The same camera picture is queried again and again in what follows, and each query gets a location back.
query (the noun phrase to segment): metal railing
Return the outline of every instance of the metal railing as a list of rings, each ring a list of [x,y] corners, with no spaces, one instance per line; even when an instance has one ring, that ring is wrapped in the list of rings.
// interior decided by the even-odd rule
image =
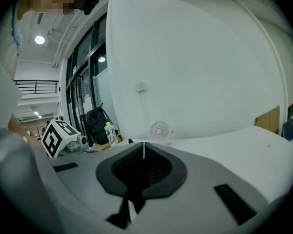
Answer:
[[[56,94],[58,80],[14,80],[24,95]]]

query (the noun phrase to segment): small fan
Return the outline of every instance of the small fan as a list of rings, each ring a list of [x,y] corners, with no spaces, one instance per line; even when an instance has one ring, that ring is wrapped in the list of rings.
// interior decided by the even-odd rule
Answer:
[[[171,145],[173,141],[173,131],[163,121],[158,121],[151,126],[149,136],[153,142],[159,144]]]

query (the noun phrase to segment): desk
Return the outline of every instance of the desk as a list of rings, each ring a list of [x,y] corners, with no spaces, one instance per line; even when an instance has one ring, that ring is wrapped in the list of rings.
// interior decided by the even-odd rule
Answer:
[[[133,142],[151,142],[132,139]],[[128,144],[128,140],[119,143]],[[172,148],[211,158],[260,191],[268,202],[293,184],[293,144],[259,127],[218,136],[174,140]]]

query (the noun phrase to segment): ceiling light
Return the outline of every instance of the ceiling light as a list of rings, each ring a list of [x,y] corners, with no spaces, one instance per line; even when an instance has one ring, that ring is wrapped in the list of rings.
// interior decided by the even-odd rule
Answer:
[[[104,61],[105,61],[105,58],[104,58],[104,57],[100,57],[100,58],[98,59],[98,61],[99,61],[99,62],[104,62]]]
[[[44,43],[44,37],[36,36],[35,42],[38,43],[38,44],[43,44]]]

